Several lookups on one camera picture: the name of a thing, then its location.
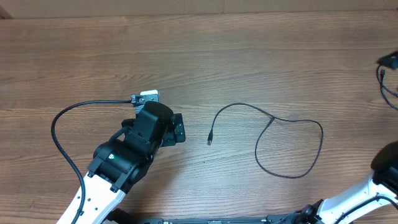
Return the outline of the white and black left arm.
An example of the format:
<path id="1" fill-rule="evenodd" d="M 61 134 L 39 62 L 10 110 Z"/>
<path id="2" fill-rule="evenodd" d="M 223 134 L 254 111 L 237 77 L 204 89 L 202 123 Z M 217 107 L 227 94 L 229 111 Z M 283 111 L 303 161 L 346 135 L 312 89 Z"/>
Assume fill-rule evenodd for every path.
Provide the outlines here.
<path id="1" fill-rule="evenodd" d="M 132 186 L 147 174 L 159 148 L 185 141 L 180 113 L 156 101 L 141 106 L 135 118 L 125 119 L 121 129 L 95 149 L 85 175 L 61 147 L 55 126 L 51 126 L 56 147 L 80 183 L 59 223 L 103 223 Z"/>

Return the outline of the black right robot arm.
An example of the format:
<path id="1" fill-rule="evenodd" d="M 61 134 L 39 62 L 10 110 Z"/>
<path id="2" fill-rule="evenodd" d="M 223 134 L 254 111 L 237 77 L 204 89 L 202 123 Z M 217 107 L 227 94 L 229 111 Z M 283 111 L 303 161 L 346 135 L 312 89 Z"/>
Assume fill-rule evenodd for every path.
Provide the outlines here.
<path id="1" fill-rule="evenodd" d="M 371 162 L 371 173 L 332 198 L 307 205 L 292 223 L 353 223 L 385 205 L 397 208 L 397 142 L 384 146 Z"/>

